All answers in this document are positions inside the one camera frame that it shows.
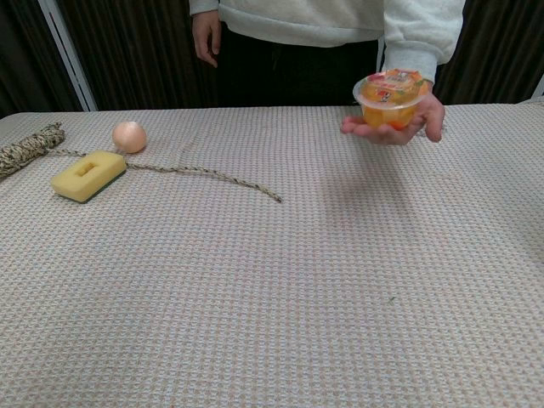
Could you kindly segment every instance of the plastic cup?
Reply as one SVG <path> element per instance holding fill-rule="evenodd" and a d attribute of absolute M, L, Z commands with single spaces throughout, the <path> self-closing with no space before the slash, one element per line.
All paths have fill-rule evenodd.
<path fill-rule="evenodd" d="M 428 84 L 417 71 L 378 72 L 354 86 L 363 119 L 373 128 L 383 124 L 397 130 L 405 128 L 416 113 L 417 104 L 427 94 Z"/>

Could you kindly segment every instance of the curtain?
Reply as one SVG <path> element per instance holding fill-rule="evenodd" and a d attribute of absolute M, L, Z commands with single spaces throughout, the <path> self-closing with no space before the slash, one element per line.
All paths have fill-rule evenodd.
<path fill-rule="evenodd" d="M 0 118 L 82 109 L 36 0 L 0 1 Z"/>
<path fill-rule="evenodd" d="M 467 0 L 464 17 L 437 97 L 445 105 L 529 99 L 544 75 L 544 0 Z"/>
<path fill-rule="evenodd" d="M 57 0 L 99 110 L 215 106 L 188 0 Z"/>
<path fill-rule="evenodd" d="M 57 0 L 101 110 L 217 105 L 194 52 L 188 0 Z M 445 105 L 517 103 L 544 74 L 544 0 L 467 0 L 456 52 L 437 72 Z"/>

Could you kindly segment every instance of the sponge hole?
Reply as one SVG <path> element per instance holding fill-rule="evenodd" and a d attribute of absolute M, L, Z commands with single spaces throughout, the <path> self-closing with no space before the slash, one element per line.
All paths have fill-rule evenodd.
<path fill-rule="evenodd" d="M 94 163 L 85 163 L 85 165 L 76 171 L 76 174 L 80 177 L 83 177 L 85 174 L 90 172 L 93 168 L 96 167 L 96 164 Z"/>

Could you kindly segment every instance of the string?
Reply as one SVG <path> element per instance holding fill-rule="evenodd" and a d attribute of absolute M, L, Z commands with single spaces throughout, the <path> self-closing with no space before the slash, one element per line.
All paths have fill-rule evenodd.
<path fill-rule="evenodd" d="M 22 139 L 19 143 L 3 147 L 0 150 L 0 179 L 17 172 L 39 156 L 76 156 L 84 157 L 87 153 L 77 150 L 54 149 L 65 140 L 65 132 L 60 123 L 47 125 L 39 133 Z M 282 202 L 279 195 L 261 184 L 251 183 L 237 177 L 229 176 L 217 170 L 198 166 L 162 167 L 149 164 L 137 164 L 127 161 L 127 168 L 133 170 L 150 170 L 158 173 L 192 173 L 212 176 L 216 179 L 237 184 L 242 187 L 258 190 L 277 202 Z"/>

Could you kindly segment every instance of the sponge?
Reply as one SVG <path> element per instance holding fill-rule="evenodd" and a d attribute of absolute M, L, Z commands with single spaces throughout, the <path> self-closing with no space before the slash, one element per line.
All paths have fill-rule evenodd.
<path fill-rule="evenodd" d="M 51 179 L 53 190 L 77 202 L 87 202 L 127 170 L 123 156 L 96 150 Z"/>

